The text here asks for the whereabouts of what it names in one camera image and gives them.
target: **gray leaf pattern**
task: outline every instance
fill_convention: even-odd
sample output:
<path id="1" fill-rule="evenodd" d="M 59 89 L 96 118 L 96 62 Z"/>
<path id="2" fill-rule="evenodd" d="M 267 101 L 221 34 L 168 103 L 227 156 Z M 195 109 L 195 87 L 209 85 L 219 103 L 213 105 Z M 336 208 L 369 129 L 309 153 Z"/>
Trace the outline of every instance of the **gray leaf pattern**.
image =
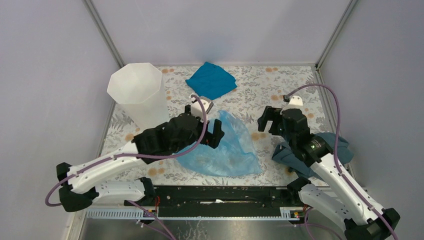
<path id="1" fill-rule="evenodd" d="M 158 67 L 165 82 L 166 99 L 170 117 L 176 117 L 184 111 L 193 90 L 185 80 L 195 73 L 198 66 Z M 225 110 L 243 121 L 249 130 L 253 145 L 263 170 L 260 174 L 246 176 L 216 177 L 207 176 L 182 167 L 175 158 L 164 159 L 149 165 L 134 167 L 113 178 L 114 181 L 133 181 L 140 177 L 151 178 L 155 185 L 208 185 L 208 186 L 286 186 L 297 178 L 287 167 L 271 160 L 277 144 L 282 137 L 258 132 L 256 120 L 262 115 L 264 107 L 269 105 L 281 108 L 283 95 L 292 90 L 314 83 L 315 78 L 309 66 L 224 66 L 236 79 L 237 88 L 215 99 L 210 118 L 219 116 L 218 110 Z M 313 133 L 328 132 L 330 125 L 323 113 L 319 92 L 315 87 L 297 93 L 303 98 L 303 113 Z M 141 133 L 137 125 L 118 106 L 115 106 L 102 155 L 123 146 L 135 135 Z M 317 186 L 326 186 L 325 182 L 311 178 Z"/>

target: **robotic arm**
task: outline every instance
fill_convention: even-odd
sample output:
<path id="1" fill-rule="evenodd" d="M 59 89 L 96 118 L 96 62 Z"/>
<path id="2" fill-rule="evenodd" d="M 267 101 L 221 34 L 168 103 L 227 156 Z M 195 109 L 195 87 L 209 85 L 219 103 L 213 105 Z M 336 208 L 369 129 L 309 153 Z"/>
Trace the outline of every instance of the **robotic arm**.
<path id="1" fill-rule="evenodd" d="M 303 101 L 299 96 L 292 96 L 285 101 L 289 103 L 284 108 L 265 107 L 263 115 L 258 119 L 258 131 L 263 132 L 267 122 L 272 121 L 269 133 L 282 136 L 288 142 L 293 154 L 317 173 L 337 194 L 342 203 L 328 196 L 303 177 L 287 186 L 292 195 L 336 223 L 344 231 L 348 240 L 389 237 L 390 232 L 379 216 L 357 196 L 342 175 L 348 178 L 393 229 L 400 219 L 396 210 L 384 209 L 370 197 L 338 160 L 341 172 L 337 170 L 333 149 L 324 139 L 311 134 L 307 118 L 301 111 Z"/>
<path id="2" fill-rule="evenodd" d="M 155 128 L 144 130 L 132 141 L 107 155 L 81 165 L 72 166 L 66 162 L 57 165 L 56 173 L 59 181 L 75 175 L 65 181 L 59 189 L 59 199 L 65 211 L 79 211 L 92 203 L 125 203 L 126 200 L 140 205 L 149 204 L 156 197 L 149 178 L 142 177 L 131 182 L 105 180 L 130 168 L 148 165 L 157 160 L 134 156 L 135 154 L 169 156 L 196 142 L 202 133 L 204 121 L 209 124 L 207 119 L 203 119 L 200 104 L 203 104 L 206 113 L 209 113 L 214 105 L 205 97 L 201 97 L 200 102 L 192 98 L 192 103 L 185 106 L 184 113 Z M 215 149 L 223 136 L 221 121 L 216 119 L 213 132 L 206 131 L 200 144 Z"/>

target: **white bin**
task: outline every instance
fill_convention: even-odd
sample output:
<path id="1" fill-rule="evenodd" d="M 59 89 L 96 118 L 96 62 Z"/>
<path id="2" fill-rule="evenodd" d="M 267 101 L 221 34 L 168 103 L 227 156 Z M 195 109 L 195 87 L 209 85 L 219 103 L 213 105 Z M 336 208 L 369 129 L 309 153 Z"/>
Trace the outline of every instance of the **white bin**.
<path id="1" fill-rule="evenodd" d="M 170 120 L 162 72 L 148 62 L 130 63 L 112 74 L 107 93 L 141 131 Z"/>

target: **blue cloth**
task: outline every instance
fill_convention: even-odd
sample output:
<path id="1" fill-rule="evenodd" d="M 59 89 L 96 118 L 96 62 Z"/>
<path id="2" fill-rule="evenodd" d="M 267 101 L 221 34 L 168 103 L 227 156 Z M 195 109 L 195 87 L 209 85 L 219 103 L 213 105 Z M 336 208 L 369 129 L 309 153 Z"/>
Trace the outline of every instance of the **blue cloth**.
<path id="1" fill-rule="evenodd" d="M 205 96 L 210 100 L 237 88 L 236 79 L 222 67 L 205 62 L 190 79 L 185 80 L 197 95 Z"/>
<path id="2" fill-rule="evenodd" d="M 320 132 L 316 135 L 323 138 L 324 141 L 326 141 L 331 147 L 334 146 L 334 143 L 336 141 L 336 135 L 334 133 Z M 344 139 L 343 137 L 339 136 L 337 145 L 337 157 L 342 164 L 349 163 L 354 157 L 353 152 L 348 149 L 348 146 L 348 141 L 346 141 L 346 139 Z M 277 145 L 274 153 L 272 154 L 272 160 L 276 161 L 277 163 L 287 165 L 290 168 L 294 169 L 299 177 L 316 177 L 321 179 L 318 174 L 316 174 L 314 171 L 312 171 L 312 169 L 307 167 L 304 162 L 295 157 L 292 150 L 290 149 L 289 144 L 287 144 L 286 142 L 282 142 Z"/>

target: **gray wall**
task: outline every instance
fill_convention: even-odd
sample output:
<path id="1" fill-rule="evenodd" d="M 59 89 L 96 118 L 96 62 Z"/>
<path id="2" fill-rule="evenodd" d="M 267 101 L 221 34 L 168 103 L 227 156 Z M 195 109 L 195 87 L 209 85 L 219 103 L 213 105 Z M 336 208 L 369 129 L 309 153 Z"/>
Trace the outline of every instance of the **gray wall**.
<path id="1" fill-rule="evenodd" d="M 400 239 L 424 229 L 423 11 L 422 0 L 360 1 L 321 69 L 358 181 L 400 213 Z"/>
<path id="2" fill-rule="evenodd" d="M 96 157 L 117 69 L 81 0 L 1 1 L 2 240 L 62 238 L 69 214 L 44 197 L 57 164 Z"/>
<path id="3" fill-rule="evenodd" d="M 94 0 L 124 62 L 315 63 L 349 0 Z"/>

